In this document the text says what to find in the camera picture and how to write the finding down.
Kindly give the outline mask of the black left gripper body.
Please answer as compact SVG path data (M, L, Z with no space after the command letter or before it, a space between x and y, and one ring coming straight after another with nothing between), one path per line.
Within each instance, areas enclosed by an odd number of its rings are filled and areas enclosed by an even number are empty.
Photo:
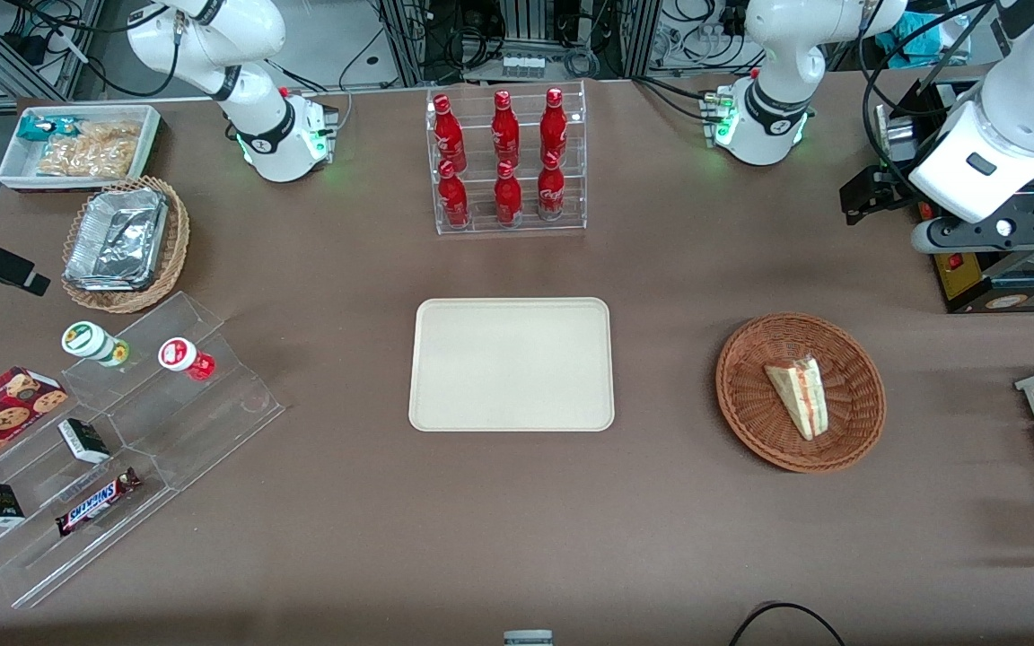
M882 212L882 210L899 210L915 207L919 202L918 193L906 184L907 177L903 173L887 167L887 165L870 165L866 168L866 215Z

